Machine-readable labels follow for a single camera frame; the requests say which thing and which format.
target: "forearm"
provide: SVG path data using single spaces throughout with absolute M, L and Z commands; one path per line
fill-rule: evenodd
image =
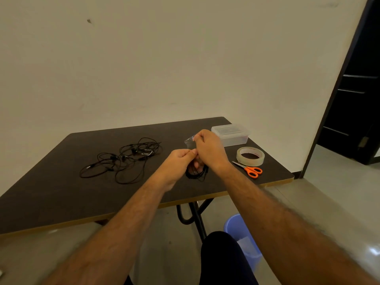
M 166 185 L 153 175 L 127 204 L 43 283 L 123 284 Z
M 220 176 L 282 284 L 378 284 L 336 244 L 236 168 Z

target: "plastic container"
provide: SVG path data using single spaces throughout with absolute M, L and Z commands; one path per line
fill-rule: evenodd
M 247 143 L 251 133 L 240 124 L 214 126 L 211 131 L 218 135 L 224 147 Z
M 255 270 L 257 263 L 263 257 L 259 248 L 257 247 L 254 239 L 248 231 L 247 226 L 245 225 L 243 218 L 240 214 L 233 215 L 227 222 L 224 224 L 224 231 L 232 236 L 240 245 L 245 258 L 248 261 L 249 266 L 252 271 Z

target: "tape roll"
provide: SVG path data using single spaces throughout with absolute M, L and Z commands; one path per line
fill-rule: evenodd
M 249 159 L 242 156 L 242 154 L 249 153 L 256 155 L 257 159 Z M 257 167 L 263 164 L 265 154 L 263 151 L 253 147 L 241 147 L 236 152 L 236 159 L 245 166 Z

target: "blue bucket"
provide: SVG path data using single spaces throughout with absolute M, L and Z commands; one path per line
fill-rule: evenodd
M 251 266 L 252 271 L 254 271 L 257 263 L 259 263 L 263 255 L 261 254 L 254 239 L 249 233 L 248 228 L 245 225 L 244 220 L 240 216 L 240 214 L 233 215 L 232 217 L 230 217 L 230 219 L 227 220 L 227 222 L 224 224 L 224 231 L 230 234 L 232 238 L 234 238 L 236 241 L 239 241 L 245 237 L 249 238 L 253 245 L 251 252 L 245 252 L 243 248 L 242 250 L 245 255 L 245 258 L 249 263 L 249 266 Z

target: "door frame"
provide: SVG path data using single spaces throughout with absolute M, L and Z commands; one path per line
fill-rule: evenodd
M 346 58 L 344 59 L 344 62 L 343 62 L 343 65 L 342 65 L 342 68 L 340 69 L 340 72 L 339 72 L 339 75 L 338 75 L 338 79 L 336 80 L 335 82 L 335 86 L 334 86 L 334 89 L 332 90 L 332 93 L 331 93 L 331 96 L 330 96 L 330 99 L 327 103 L 327 106 L 326 106 L 326 109 L 325 109 L 325 112 L 323 113 L 323 117 L 322 117 L 322 120 L 321 120 L 321 123 L 319 124 L 319 127 L 318 127 L 318 130 L 316 132 L 316 135 L 315 135 L 315 138 L 314 138 L 314 141 L 313 141 L 313 144 L 311 145 L 311 148 L 310 148 L 310 151 L 309 151 L 309 154 L 306 158 L 306 162 L 305 162 L 305 165 L 304 167 L 302 168 L 302 171 L 301 171 L 301 174 L 300 174 L 300 178 L 303 178 L 304 175 L 305 175 L 305 172 L 306 172 L 306 169 L 307 169 L 307 166 L 309 165 L 309 162 L 310 162 L 310 159 L 311 159 L 311 156 L 314 152 L 314 149 L 315 149 L 315 146 L 316 146 L 316 143 L 319 139 L 319 136 L 321 134 L 321 131 L 322 131 L 322 128 L 323 128 L 323 125 L 325 124 L 325 121 L 326 121 L 326 118 L 327 118 L 327 115 L 330 111 L 330 108 L 331 108 L 331 105 L 333 104 L 333 100 L 335 99 L 335 96 L 338 92 L 338 87 L 339 87 L 339 84 L 340 84 L 340 81 L 342 80 L 343 78 L 343 75 L 344 75 L 344 72 L 346 71 L 347 69 L 347 66 L 349 64 L 349 61 L 351 59 L 351 56 L 353 54 L 353 51 L 354 51 L 354 48 L 356 46 L 356 44 L 358 43 L 358 39 L 359 39 L 359 36 L 361 34 L 361 31 L 363 30 L 363 27 L 364 27 L 364 24 L 367 20 L 367 16 L 368 16 L 368 12 L 371 8 L 371 4 L 372 4 L 372 1 L 373 0 L 367 0 L 365 6 L 364 6 L 364 10 L 363 10 L 363 13 L 361 14 L 361 17 L 360 17 L 360 20 L 359 20 L 359 23 L 358 23 L 358 26 L 356 27 L 356 30 L 355 30 L 355 33 L 354 33 L 354 36 L 352 38 L 352 41 L 351 41 L 351 44 L 350 44 L 350 47 L 349 47 L 349 50 L 347 52 L 347 55 L 346 55 Z

